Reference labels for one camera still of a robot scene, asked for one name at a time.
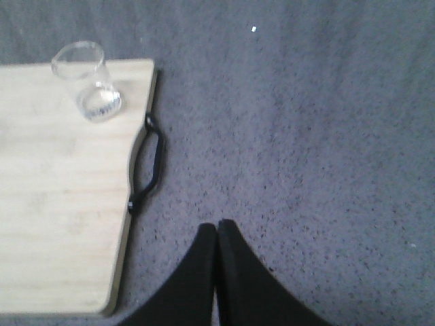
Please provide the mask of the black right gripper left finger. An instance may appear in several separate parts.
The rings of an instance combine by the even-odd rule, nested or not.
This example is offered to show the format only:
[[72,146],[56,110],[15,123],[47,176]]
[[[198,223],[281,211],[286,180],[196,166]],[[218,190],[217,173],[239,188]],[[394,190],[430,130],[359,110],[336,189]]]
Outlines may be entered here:
[[153,294],[120,325],[210,325],[214,296],[215,245],[213,224],[199,225],[178,267]]

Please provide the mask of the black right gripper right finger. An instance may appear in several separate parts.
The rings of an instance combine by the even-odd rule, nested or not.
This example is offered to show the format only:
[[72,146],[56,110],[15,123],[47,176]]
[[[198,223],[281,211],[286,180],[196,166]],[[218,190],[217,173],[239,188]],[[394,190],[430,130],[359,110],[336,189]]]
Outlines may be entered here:
[[264,267],[235,221],[218,229],[217,302],[221,325],[327,325]]

